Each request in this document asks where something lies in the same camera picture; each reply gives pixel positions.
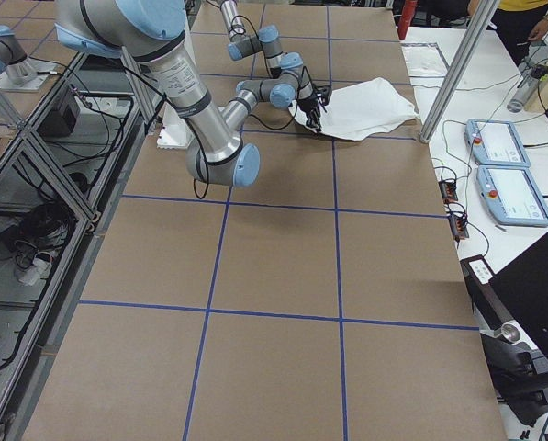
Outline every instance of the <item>computer monitor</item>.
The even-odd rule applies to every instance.
[[[548,232],[495,274],[489,283],[548,358]]]

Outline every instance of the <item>white cloth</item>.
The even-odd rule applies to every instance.
[[[333,90],[327,111],[320,110],[322,133],[360,141],[372,133],[388,133],[408,119],[418,118],[414,105],[384,78]],[[296,111],[296,121],[306,127],[306,115]]]

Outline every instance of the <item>red object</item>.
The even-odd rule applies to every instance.
[[[414,13],[417,11],[418,0],[406,0],[402,8],[402,17],[398,21],[398,37],[403,40],[408,32],[408,27],[412,23]]]

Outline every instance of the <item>black pants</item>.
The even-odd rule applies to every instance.
[[[529,54],[529,34],[547,10],[548,4],[527,11],[497,9],[494,13],[492,23],[497,26],[496,32],[517,66]]]

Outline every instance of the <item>yellow shirt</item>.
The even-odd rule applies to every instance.
[[[498,9],[503,11],[528,11],[543,5],[548,5],[548,0],[502,0]]]

